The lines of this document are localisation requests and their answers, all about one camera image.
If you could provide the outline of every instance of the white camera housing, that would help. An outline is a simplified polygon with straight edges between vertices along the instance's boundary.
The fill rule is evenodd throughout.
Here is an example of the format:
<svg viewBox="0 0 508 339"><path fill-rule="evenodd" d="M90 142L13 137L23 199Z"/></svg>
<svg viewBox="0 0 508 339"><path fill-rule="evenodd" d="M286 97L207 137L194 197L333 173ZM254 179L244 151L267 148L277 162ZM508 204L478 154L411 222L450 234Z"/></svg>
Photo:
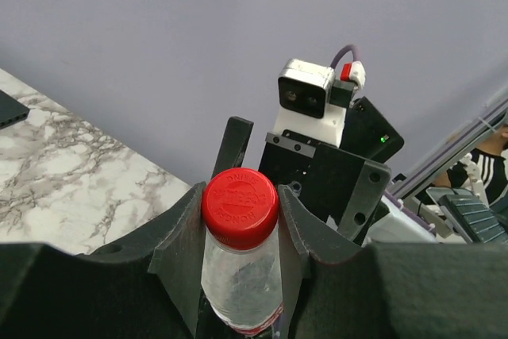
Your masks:
<svg viewBox="0 0 508 339"><path fill-rule="evenodd" d="M279 76L279 115L273 133L285 130L341 145L346 109L329 104L335 71L306 61L289 60Z"/></svg>

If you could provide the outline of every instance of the red bottle cap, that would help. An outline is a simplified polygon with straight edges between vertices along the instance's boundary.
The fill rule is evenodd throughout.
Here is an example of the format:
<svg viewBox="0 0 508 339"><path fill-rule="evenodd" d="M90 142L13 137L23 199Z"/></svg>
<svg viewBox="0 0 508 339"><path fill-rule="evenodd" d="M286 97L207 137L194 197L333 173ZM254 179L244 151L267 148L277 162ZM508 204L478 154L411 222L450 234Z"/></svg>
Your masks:
<svg viewBox="0 0 508 339"><path fill-rule="evenodd" d="M230 248L255 248L279 218L279 196L271 181L250 168L231 168L205 189L202 216L210 233Z"/></svg>

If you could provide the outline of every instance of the white marble surface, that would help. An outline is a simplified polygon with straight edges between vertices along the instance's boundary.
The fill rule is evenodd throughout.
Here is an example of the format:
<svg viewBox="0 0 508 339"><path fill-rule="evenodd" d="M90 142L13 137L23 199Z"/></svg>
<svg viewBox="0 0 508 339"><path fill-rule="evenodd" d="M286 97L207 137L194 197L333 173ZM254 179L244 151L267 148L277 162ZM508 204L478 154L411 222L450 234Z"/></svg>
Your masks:
<svg viewBox="0 0 508 339"><path fill-rule="evenodd" d="M88 253L172 206L189 186L0 70L0 90L28 106L0 129L0 242L43 241Z"/></svg>

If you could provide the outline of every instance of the plastic bottle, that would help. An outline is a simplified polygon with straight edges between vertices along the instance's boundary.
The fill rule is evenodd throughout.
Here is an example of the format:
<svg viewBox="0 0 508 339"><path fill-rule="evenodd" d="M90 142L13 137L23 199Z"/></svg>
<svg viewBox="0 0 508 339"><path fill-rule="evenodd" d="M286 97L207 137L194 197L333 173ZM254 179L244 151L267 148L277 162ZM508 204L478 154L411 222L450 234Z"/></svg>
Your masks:
<svg viewBox="0 0 508 339"><path fill-rule="evenodd" d="M260 172L232 168L208 184L202 216L206 297L226 325L257 335L283 311L277 191Z"/></svg>

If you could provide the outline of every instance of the black keyboard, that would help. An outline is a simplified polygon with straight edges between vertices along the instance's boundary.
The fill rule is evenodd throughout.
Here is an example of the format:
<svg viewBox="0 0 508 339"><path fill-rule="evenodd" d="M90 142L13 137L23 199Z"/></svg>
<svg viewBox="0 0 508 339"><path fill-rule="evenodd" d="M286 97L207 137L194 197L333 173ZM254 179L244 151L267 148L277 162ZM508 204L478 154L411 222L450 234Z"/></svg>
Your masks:
<svg viewBox="0 0 508 339"><path fill-rule="evenodd" d="M508 233L491 209L473 195L446 195L439 199L444 214L471 242L508 244Z"/></svg>

